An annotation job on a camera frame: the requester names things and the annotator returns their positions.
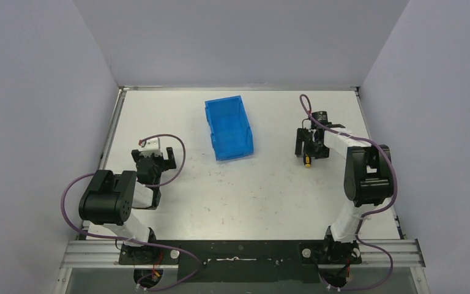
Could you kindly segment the black yellow handled screwdriver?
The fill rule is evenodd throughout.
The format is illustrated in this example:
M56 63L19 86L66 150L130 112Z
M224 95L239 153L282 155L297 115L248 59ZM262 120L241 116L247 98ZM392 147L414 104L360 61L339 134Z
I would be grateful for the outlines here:
M304 163L304 167L306 167L306 168L311 167L311 157L308 154L304 154L303 163Z

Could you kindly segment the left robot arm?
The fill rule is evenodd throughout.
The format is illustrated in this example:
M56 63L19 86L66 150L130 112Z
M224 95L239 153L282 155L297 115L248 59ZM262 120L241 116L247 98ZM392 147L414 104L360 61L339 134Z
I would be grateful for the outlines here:
M131 152L136 169L115 174L97 170L81 197L79 215L84 221L102 225L122 241L119 263L122 265L173 264L171 250L157 247L150 227L141 223L133 209L158 208L162 173L176 169L173 149L166 156L157 148L134 149Z

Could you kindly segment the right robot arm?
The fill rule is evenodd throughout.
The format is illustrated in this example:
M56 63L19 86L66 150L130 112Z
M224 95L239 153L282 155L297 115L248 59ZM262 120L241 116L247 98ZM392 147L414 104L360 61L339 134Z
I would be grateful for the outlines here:
M310 258L325 264L359 263L357 237L370 212L394 192L392 172L387 164L390 149L359 140L345 126L333 124L326 111L308 118L309 127L296 130L295 155L310 167L315 159L337 154L345 160L343 190L345 203L326 231L320 248L311 249Z

